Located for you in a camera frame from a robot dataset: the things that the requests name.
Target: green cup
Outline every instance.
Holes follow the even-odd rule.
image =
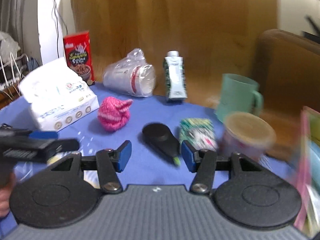
[[[232,112],[247,112],[259,116],[263,108],[263,96],[254,80],[236,75],[223,74],[220,104],[216,115],[219,121]]]

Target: pink yarn object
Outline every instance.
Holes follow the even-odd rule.
[[[126,125],[130,119],[129,107],[133,100],[119,100],[107,97],[103,100],[98,110],[98,120],[109,132],[116,131]]]

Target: red snack package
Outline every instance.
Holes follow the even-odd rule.
[[[67,65],[88,85],[94,84],[89,32],[67,35],[63,38]]]

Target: white bottle cap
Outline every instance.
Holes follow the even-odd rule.
[[[179,57],[179,52],[177,52],[176,50],[169,51],[167,53],[167,57],[171,57],[171,56]]]

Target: mug handle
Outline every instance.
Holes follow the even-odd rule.
[[[253,91],[254,99],[255,99],[255,107],[253,114],[256,116],[259,116],[261,113],[261,110],[263,109],[263,96],[257,91]]]

